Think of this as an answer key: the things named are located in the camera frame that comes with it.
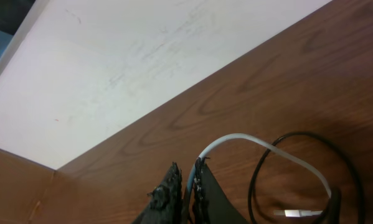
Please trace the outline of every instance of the black object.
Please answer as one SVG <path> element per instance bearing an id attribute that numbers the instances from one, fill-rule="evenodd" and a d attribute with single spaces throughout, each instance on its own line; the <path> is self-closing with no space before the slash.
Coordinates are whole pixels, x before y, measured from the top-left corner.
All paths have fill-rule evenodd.
<path id="1" fill-rule="evenodd" d="M 181 222 L 182 175 L 175 162 L 166 176 L 148 195 L 148 206 L 138 215 L 132 224 L 170 224 Z"/>
<path id="2" fill-rule="evenodd" d="M 340 208 L 341 208 L 341 191 L 340 189 L 331 190 L 331 199 L 327 206 L 328 210 L 328 224 L 339 224 L 340 222 Z"/>
<path id="3" fill-rule="evenodd" d="M 229 202 L 207 164 L 198 158 L 195 163 L 193 212 L 195 224 L 248 224 Z"/>
<path id="4" fill-rule="evenodd" d="M 363 186 L 361 184 L 361 180 L 359 178 L 359 175 L 358 175 L 354 165 L 348 159 L 348 157 L 342 152 L 342 150 L 340 150 L 340 148 L 338 148 L 331 141 L 327 140 L 326 138 L 324 138 L 324 137 L 322 137 L 318 134 L 311 133 L 311 132 L 308 132 L 308 131 L 296 131 L 296 132 L 292 132 L 292 133 L 282 135 L 278 139 L 276 139 L 272 144 L 274 146 L 276 146 L 279 142 L 282 142 L 284 139 L 286 139 L 288 137 L 292 137 L 292 136 L 308 136 L 308 137 L 311 137 L 313 139 L 316 139 L 316 140 L 322 142 L 323 144 L 327 145 L 328 148 L 332 149 L 346 163 L 346 165 L 347 165 L 347 167 L 348 167 L 348 169 L 351 173 L 352 179 L 354 181 L 356 190 L 357 190 L 358 224 L 363 224 L 365 222 L 365 199 L 364 199 Z M 251 198 L 252 197 L 255 198 L 255 182 L 257 180 L 257 175 L 258 175 L 258 172 L 261 169 L 261 166 L 262 166 L 265 158 L 267 158 L 267 155 L 269 154 L 270 151 L 271 150 L 267 149 L 265 151 L 265 153 L 262 155 L 260 161 L 258 162 L 258 164 L 257 164 L 257 166 L 254 170 L 253 177 L 251 178 L 250 186 L 248 188 L 248 200 L 247 200 L 248 201 L 248 212 L 250 214 L 250 219 L 251 219 L 251 222 L 253 224 L 257 224 L 257 221 L 254 219 Z M 333 191 L 332 191 L 332 198 L 333 197 L 340 197 L 341 198 L 341 193 L 338 193 L 339 190 L 336 191 L 336 192 L 337 192 L 336 195 L 333 195 Z M 334 210 L 335 208 L 336 208 L 335 205 L 333 205 L 330 208 L 330 203 L 328 203 L 328 206 L 325 208 L 325 210 L 323 210 L 323 213 L 317 219 L 315 219 L 314 223 L 320 223 L 323 220 L 324 216 L 328 212 L 331 214 L 331 216 L 334 219 L 334 213 L 336 212 Z"/>

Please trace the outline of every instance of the white wall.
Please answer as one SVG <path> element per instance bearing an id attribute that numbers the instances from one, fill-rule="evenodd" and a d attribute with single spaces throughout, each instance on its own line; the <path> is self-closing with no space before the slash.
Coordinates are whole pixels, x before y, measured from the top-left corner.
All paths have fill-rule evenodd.
<path id="1" fill-rule="evenodd" d="M 50 0 L 0 76 L 0 148 L 57 169 L 329 0 Z"/>

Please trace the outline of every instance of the brown desk surface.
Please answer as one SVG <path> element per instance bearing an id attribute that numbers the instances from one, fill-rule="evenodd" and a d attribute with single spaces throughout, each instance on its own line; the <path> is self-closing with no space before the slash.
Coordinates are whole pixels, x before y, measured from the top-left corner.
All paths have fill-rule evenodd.
<path id="1" fill-rule="evenodd" d="M 0 224 L 28 223 L 54 171 L 0 150 Z"/>
<path id="2" fill-rule="evenodd" d="M 329 3 L 72 161 L 57 173 L 33 223 L 130 223 L 172 161 L 183 169 L 184 185 L 197 155 L 220 136 L 273 141 L 296 130 L 344 149 L 361 175 L 373 223 L 373 0 Z M 280 147 L 340 186 L 341 221 L 356 223 L 356 191 L 335 153 L 298 137 Z M 248 183 L 263 152 L 238 140 L 210 155 L 210 168 L 246 218 Z M 274 154 L 258 176 L 257 194 L 269 216 L 327 201 L 313 174 Z"/>

